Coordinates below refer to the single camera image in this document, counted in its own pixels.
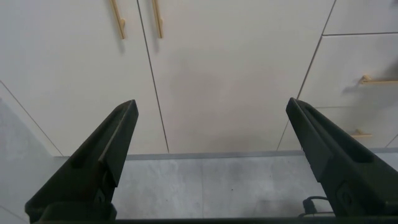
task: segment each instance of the cable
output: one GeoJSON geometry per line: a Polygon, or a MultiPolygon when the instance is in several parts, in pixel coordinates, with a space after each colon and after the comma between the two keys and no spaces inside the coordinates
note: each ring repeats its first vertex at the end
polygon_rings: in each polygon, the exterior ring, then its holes
{"type": "Polygon", "coordinates": [[[315,208],[315,204],[313,203],[313,199],[320,199],[320,200],[327,200],[328,201],[328,198],[326,198],[326,197],[322,197],[322,196],[311,196],[311,197],[308,197],[307,199],[305,199],[304,201],[303,201],[303,207],[304,207],[304,212],[305,213],[301,213],[298,217],[303,217],[304,215],[309,215],[309,214],[317,214],[318,213],[318,211],[317,211],[317,209],[315,208]]]}
{"type": "Polygon", "coordinates": [[[320,199],[320,200],[329,201],[327,197],[322,197],[322,196],[311,196],[311,197],[308,197],[306,200],[312,200],[312,199],[320,199]]]}

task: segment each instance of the tile floor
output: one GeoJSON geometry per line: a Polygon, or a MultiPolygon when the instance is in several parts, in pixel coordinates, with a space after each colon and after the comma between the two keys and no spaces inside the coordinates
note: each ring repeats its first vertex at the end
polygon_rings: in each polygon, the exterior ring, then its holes
{"type": "Polygon", "coordinates": [[[302,156],[126,161],[113,203],[118,218],[295,217],[311,195],[302,156]]]}

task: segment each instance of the cabinet handle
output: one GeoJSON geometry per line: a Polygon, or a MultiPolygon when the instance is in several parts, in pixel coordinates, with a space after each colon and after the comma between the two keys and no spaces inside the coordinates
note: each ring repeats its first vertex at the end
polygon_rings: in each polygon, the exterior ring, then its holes
{"type": "Polygon", "coordinates": [[[155,23],[158,38],[163,38],[163,20],[160,18],[159,4],[157,0],[152,0],[152,7],[154,8],[155,23]]]}
{"type": "Polygon", "coordinates": [[[353,138],[368,138],[372,137],[372,134],[365,134],[360,129],[355,130],[355,134],[350,134],[353,138]]]}
{"type": "Polygon", "coordinates": [[[364,75],[361,79],[361,84],[366,85],[366,84],[398,84],[398,80],[372,80],[369,75],[364,75]]]}
{"type": "Polygon", "coordinates": [[[109,0],[111,5],[112,5],[112,9],[114,12],[114,16],[116,21],[118,22],[118,28],[119,28],[119,33],[120,33],[120,38],[123,40],[125,38],[125,34],[124,34],[124,24],[126,23],[126,21],[124,19],[120,19],[120,14],[119,14],[119,9],[118,9],[118,5],[116,4],[116,0],[109,0]]]}

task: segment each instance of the gray floor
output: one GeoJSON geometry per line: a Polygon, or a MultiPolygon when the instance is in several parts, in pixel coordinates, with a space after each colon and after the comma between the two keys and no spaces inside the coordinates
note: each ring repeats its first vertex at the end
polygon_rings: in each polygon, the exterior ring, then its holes
{"type": "Polygon", "coordinates": [[[113,203],[118,218],[294,217],[311,195],[302,156],[127,161],[113,203]]]}
{"type": "MultiPolygon", "coordinates": [[[[25,202],[65,162],[53,158],[0,100],[0,223],[27,223],[25,202]]],[[[397,154],[379,154],[398,168],[397,154]]],[[[126,161],[118,218],[295,217],[324,195],[303,156],[126,161]]],[[[330,211],[317,202],[319,211],[330,211]]]]}

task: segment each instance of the kitchen cabinet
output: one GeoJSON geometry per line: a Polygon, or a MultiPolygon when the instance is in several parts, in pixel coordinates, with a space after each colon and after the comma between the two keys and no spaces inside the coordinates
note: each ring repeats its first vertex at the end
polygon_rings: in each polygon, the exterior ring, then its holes
{"type": "MultiPolygon", "coordinates": [[[[398,133],[398,107],[318,108],[324,116],[367,148],[384,148],[398,133]]],[[[301,150],[292,125],[286,127],[278,151],[301,150]]]]}
{"type": "Polygon", "coordinates": [[[170,153],[275,151],[333,2],[139,0],[170,153]]]}
{"type": "Polygon", "coordinates": [[[313,107],[398,106],[398,34],[322,37],[300,100],[313,107]],[[374,81],[362,83],[364,75],[374,81]]]}
{"type": "Polygon", "coordinates": [[[392,140],[391,143],[387,147],[389,147],[389,148],[398,148],[398,138],[395,137],[394,140],[392,140]]]}
{"type": "Polygon", "coordinates": [[[135,99],[129,154],[167,153],[136,1],[3,1],[0,80],[63,156],[135,99]]]}
{"type": "Polygon", "coordinates": [[[336,0],[325,35],[398,32],[396,0],[336,0]]]}

